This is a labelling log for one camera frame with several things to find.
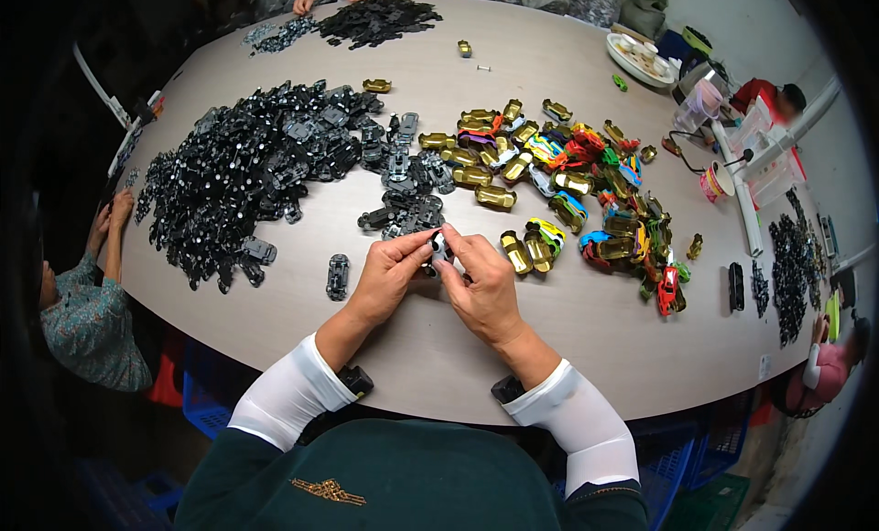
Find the floral shirt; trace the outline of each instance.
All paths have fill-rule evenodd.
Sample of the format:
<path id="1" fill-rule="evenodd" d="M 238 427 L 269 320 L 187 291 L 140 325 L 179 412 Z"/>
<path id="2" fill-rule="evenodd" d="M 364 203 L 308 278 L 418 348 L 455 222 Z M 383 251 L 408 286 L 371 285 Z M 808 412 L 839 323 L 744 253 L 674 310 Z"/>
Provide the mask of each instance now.
<path id="1" fill-rule="evenodd" d="M 49 351 L 90 383 L 124 392 L 148 388 L 153 380 L 135 345 L 125 291 L 107 278 L 95 287 L 96 269 L 86 251 L 75 268 L 55 278 L 60 302 L 39 314 Z"/>

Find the plastic bag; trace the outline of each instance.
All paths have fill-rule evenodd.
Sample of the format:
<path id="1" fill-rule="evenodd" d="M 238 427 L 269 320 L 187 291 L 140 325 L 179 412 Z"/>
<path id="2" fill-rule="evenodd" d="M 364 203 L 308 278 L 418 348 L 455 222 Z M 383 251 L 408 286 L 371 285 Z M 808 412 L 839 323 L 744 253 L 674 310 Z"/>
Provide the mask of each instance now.
<path id="1" fill-rule="evenodd" d="M 625 0 L 620 9 L 620 23 L 653 39 L 665 22 L 668 0 Z"/>
<path id="2" fill-rule="evenodd" d="M 620 0 L 568 0 L 568 14 L 594 26 L 610 27 L 620 15 Z"/>

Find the person in red shirt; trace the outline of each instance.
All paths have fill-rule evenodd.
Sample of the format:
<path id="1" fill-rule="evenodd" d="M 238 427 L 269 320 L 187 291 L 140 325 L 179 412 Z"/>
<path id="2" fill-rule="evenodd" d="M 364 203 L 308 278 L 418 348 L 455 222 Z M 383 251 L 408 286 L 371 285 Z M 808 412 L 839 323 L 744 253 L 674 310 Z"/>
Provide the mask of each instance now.
<path id="1" fill-rule="evenodd" d="M 773 405 L 788 416 L 818 409 L 833 401 L 857 364 L 864 360 L 869 345 L 870 323 L 854 319 L 854 331 L 842 347 L 826 342 L 828 320 L 819 315 L 812 330 L 808 359 L 778 376 L 770 384 Z"/>
<path id="2" fill-rule="evenodd" d="M 772 98 L 772 101 L 767 103 L 772 104 L 781 119 L 787 123 L 797 119 L 806 108 L 806 97 L 800 87 L 790 83 L 779 90 L 769 81 L 756 78 L 751 79 L 738 89 L 738 92 L 730 100 L 730 105 L 742 115 L 747 114 L 761 90 Z"/>

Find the gold embroidery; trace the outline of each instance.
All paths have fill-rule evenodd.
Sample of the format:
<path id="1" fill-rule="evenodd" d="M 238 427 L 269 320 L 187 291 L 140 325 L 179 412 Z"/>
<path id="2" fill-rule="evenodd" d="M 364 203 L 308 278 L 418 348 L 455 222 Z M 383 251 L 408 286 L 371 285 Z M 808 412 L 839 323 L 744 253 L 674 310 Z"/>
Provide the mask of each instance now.
<path id="1" fill-rule="evenodd" d="M 291 479 L 290 482 L 293 487 L 298 487 L 299 489 L 302 489 L 302 491 L 307 491 L 312 495 L 317 495 L 318 497 L 327 500 L 355 504 L 357 506 L 362 506 L 367 503 L 367 500 L 360 495 L 347 493 L 342 489 L 342 486 L 335 481 L 335 479 L 325 479 L 320 483 L 309 483 L 304 479 L 296 478 Z"/>

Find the green sack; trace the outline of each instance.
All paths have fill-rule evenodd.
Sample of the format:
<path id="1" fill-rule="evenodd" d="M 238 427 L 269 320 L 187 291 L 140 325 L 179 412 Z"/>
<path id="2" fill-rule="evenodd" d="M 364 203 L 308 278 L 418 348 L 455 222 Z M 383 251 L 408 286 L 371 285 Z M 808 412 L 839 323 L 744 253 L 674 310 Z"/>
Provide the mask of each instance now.
<path id="1" fill-rule="evenodd" d="M 668 0 L 625 0 L 620 9 L 620 23 L 649 37 L 656 34 L 665 22 L 665 8 Z"/>

